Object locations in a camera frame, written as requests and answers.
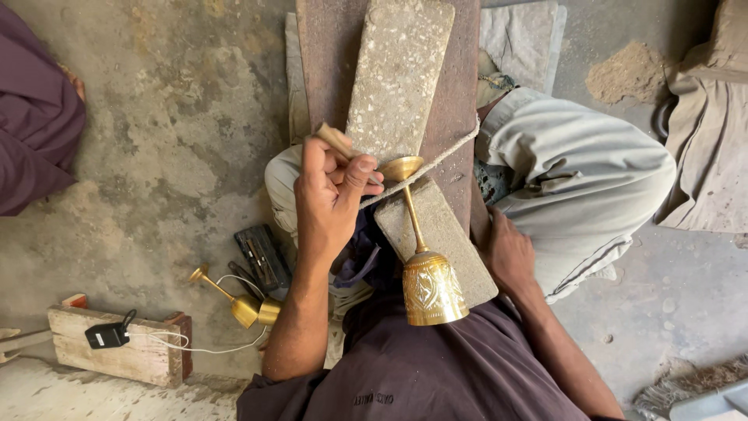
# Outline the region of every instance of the knee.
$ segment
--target knee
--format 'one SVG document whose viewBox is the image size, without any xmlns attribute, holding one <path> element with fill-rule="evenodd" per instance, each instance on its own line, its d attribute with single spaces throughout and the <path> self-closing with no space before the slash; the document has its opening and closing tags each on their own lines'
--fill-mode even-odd
<svg viewBox="0 0 748 421">
<path fill-rule="evenodd" d="M 654 165 L 642 187 L 642 205 L 651 208 L 653 213 L 662 205 L 675 183 L 677 165 L 670 152 L 659 147 L 658 153 L 653 157 Z"/>
<path fill-rule="evenodd" d="M 293 183 L 301 171 L 301 145 L 292 146 L 270 160 L 265 167 L 265 185 L 273 202 L 293 192 Z"/>
</svg>

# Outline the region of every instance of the brass cup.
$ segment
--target brass cup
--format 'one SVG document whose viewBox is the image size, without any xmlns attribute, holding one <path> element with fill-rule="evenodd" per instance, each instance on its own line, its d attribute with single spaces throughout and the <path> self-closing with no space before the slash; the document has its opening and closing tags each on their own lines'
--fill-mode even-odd
<svg viewBox="0 0 748 421">
<path fill-rule="evenodd" d="M 283 303 L 274 299 L 273 297 L 267 297 L 262 306 L 260 306 L 260 314 L 258 318 L 260 323 L 266 326 L 272 326 L 278 319 L 278 313 L 281 312 Z"/>
<path fill-rule="evenodd" d="M 423 165 L 421 157 L 405 157 L 378 168 L 384 178 L 403 181 Z M 416 237 L 416 254 L 405 263 L 402 291 L 408 324 L 430 326 L 459 320 L 470 313 L 462 297 L 455 270 L 443 255 L 431 251 L 423 241 L 410 187 L 402 189 Z"/>
<path fill-rule="evenodd" d="M 245 329 L 249 329 L 254 321 L 257 320 L 257 317 L 259 315 L 258 313 L 260 312 L 260 302 L 255 300 L 249 294 L 234 297 L 233 295 L 226 292 L 223 288 L 218 286 L 208 277 L 207 263 L 203 263 L 202 265 L 200 265 L 200 267 L 192 273 L 192 276 L 189 277 L 190 282 L 197 282 L 201 279 L 208 282 L 210 285 L 215 286 L 226 296 L 226 298 L 231 301 L 231 314 Z"/>
</svg>

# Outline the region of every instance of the white cable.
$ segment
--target white cable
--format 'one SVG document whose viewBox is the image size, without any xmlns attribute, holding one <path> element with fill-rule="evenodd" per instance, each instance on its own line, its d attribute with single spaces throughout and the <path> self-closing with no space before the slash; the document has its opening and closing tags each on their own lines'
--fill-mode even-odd
<svg viewBox="0 0 748 421">
<path fill-rule="evenodd" d="M 181 333 L 174 333 L 174 332 L 130 333 L 130 334 L 128 334 L 128 336 L 148 336 L 149 339 L 152 339 L 152 340 L 154 340 L 156 342 L 160 342 L 160 343 L 168 346 L 169 348 L 181 349 L 183 351 L 207 352 L 207 353 L 210 353 L 210 354 L 225 354 L 227 352 L 238 351 L 240 349 L 244 349 L 246 347 L 250 347 L 250 346 L 256 344 L 257 341 L 259 341 L 260 338 L 262 338 L 265 335 L 265 332 L 267 331 L 267 329 L 268 329 L 268 327 L 265 326 L 263 328 L 263 332 L 251 344 L 246 344 L 246 345 L 240 346 L 238 348 L 234 348 L 234 349 L 227 349 L 225 351 L 211 351 L 209 349 L 187 348 L 187 345 L 189 345 L 189 338 L 187 336 L 184 336 Z M 176 346 L 176 345 L 172 345 L 172 344 L 170 344 L 170 343 L 168 343 L 166 341 L 163 341 L 163 340 L 157 338 L 155 335 L 179 336 L 180 338 L 186 340 L 187 343 L 185 343 L 185 346 L 183 346 L 183 347 L 182 346 Z"/>
<path fill-rule="evenodd" d="M 230 277 L 230 278 L 237 278 L 239 280 L 242 280 L 242 281 L 248 283 L 252 288 L 254 288 L 258 293 L 260 293 L 260 296 L 263 298 L 263 300 L 265 300 L 265 295 L 263 294 L 262 291 L 260 291 L 260 289 L 257 287 L 257 285 L 253 284 L 252 282 L 249 282 L 248 280 L 246 280 L 244 278 L 236 276 L 236 275 L 223 275 L 220 278 L 218 278 L 218 281 L 215 281 L 215 284 L 216 285 L 220 284 L 221 281 L 224 280 L 224 278 L 228 278 L 228 277 Z"/>
</svg>

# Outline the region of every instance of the dirt pile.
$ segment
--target dirt pile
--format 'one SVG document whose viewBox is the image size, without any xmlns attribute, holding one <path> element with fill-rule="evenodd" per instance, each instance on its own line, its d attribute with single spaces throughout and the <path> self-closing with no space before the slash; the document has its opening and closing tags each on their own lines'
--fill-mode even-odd
<svg viewBox="0 0 748 421">
<path fill-rule="evenodd" d="M 589 93 L 604 103 L 628 96 L 653 104 L 665 87 L 663 59 L 645 44 L 631 41 L 613 57 L 593 65 L 585 83 Z"/>
</svg>

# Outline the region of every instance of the rope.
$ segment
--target rope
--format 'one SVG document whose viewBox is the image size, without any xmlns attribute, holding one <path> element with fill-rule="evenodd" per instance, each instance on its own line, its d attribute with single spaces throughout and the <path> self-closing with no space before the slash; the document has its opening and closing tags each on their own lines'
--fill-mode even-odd
<svg viewBox="0 0 748 421">
<path fill-rule="evenodd" d="M 358 208 L 364 209 L 366 206 L 379 202 L 385 197 L 391 196 L 399 192 L 400 190 L 404 189 L 405 186 L 410 186 L 411 184 L 415 183 L 415 181 L 418 180 L 422 175 L 426 174 L 428 171 L 434 169 L 434 167 L 441 164 L 441 161 L 443 161 L 449 155 L 454 154 L 455 151 L 460 149 L 460 147 L 463 146 L 465 143 L 467 143 L 469 140 L 475 139 L 475 136 L 478 136 L 479 131 L 480 131 L 480 119 L 478 119 L 478 114 L 476 113 L 475 114 L 475 128 L 473 129 L 472 132 L 468 133 L 465 137 L 458 140 L 457 143 L 452 145 L 449 149 L 439 154 L 439 156 L 436 157 L 432 162 L 420 167 L 420 169 L 418 169 L 418 171 L 416 171 L 409 178 L 396 184 L 395 187 L 391 187 L 385 190 L 384 192 L 378 194 L 377 196 L 374 196 L 371 199 L 367 199 L 361 202 L 361 206 L 359 206 Z"/>
</svg>

